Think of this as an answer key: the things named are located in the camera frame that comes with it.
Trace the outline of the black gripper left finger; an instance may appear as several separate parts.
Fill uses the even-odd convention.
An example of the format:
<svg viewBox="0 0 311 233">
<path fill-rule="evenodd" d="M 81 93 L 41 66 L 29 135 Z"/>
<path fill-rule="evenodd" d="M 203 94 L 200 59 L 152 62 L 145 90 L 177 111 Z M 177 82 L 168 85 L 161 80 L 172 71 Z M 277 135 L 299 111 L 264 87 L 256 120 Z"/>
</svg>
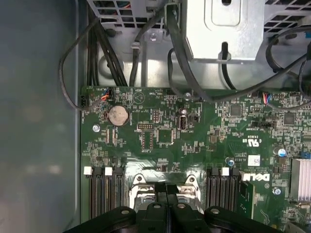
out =
<svg viewBox="0 0 311 233">
<path fill-rule="evenodd" d="M 96 218 L 75 226 L 68 233 L 165 233 L 167 229 L 167 202 L 160 199 L 167 193 L 165 183 L 155 184 L 156 201 L 146 210 L 136 212 L 126 206 L 117 207 Z"/>
</svg>

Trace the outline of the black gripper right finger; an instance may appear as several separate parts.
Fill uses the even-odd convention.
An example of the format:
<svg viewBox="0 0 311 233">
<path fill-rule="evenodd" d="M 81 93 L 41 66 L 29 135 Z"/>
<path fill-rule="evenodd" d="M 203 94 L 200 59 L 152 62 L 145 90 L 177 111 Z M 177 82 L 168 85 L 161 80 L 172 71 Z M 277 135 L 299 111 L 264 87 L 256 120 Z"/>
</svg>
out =
<svg viewBox="0 0 311 233">
<path fill-rule="evenodd" d="M 212 206 L 204 213 L 178 201 L 177 185 L 167 185 L 167 198 L 178 233 L 276 233 L 277 229 L 222 207 Z"/>
</svg>

